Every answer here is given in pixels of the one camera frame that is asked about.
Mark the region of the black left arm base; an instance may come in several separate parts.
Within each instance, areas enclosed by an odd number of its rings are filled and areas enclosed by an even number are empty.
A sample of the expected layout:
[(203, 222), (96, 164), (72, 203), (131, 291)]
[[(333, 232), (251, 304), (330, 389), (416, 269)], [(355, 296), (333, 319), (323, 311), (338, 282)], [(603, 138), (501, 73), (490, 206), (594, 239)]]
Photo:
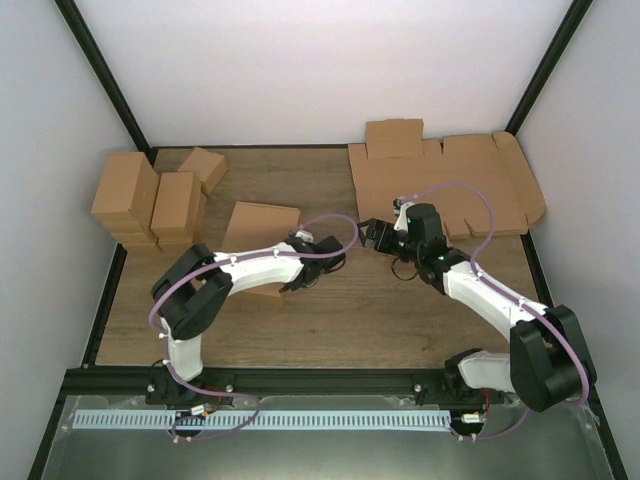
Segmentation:
[[(203, 372), (189, 383), (196, 388), (211, 391), (224, 391), (228, 385), (234, 385), (236, 368), (205, 367)], [(230, 399), (196, 393), (177, 383), (164, 366), (155, 366), (146, 370), (146, 380), (152, 391), (146, 393), (147, 405), (167, 407), (191, 407), (204, 403), (222, 403), (229, 405)]]

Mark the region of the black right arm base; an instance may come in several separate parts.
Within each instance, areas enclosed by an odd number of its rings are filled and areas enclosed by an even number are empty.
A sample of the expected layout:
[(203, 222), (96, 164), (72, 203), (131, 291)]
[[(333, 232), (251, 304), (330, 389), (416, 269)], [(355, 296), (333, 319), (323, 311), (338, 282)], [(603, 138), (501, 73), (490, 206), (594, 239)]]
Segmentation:
[(418, 405), (455, 409), (482, 407), (486, 401), (482, 389), (468, 387), (458, 374), (444, 368), (417, 370), (411, 375), (411, 383)]

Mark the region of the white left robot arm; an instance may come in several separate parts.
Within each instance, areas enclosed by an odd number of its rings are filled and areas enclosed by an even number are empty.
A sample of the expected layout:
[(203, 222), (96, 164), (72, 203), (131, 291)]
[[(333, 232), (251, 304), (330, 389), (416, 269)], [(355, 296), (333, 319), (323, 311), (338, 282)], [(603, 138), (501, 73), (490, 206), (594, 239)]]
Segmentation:
[(196, 402), (204, 392), (202, 335), (226, 300), (260, 286), (286, 291), (312, 287), (346, 260), (346, 250), (333, 236), (314, 243), (293, 235), (271, 247), (239, 253), (212, 252), (197, 244), (152, 287), (149, 319), (166, 345), (166, 364), (173, 372), (170, 393), (181, 403)]

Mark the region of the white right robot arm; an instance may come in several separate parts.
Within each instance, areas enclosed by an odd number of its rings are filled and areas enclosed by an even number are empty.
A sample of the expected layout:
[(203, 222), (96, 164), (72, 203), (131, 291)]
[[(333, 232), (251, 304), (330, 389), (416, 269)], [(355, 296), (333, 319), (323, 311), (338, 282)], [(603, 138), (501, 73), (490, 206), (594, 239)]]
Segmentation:
[(509, 343), (507, 353), (471, 349), (450, 358), (444, 389), (451, 400), (465, 403), (489, 389), (513, 393), (542, 412), (588, 398), (597, 374), (571, 309), (532, 301), (488, 275), (449, 245), (433, 205), (398, 202), (395, 212), (394, 223), (360, 223), (363, 246), (413, 264), (425, 284), (470, 308)]

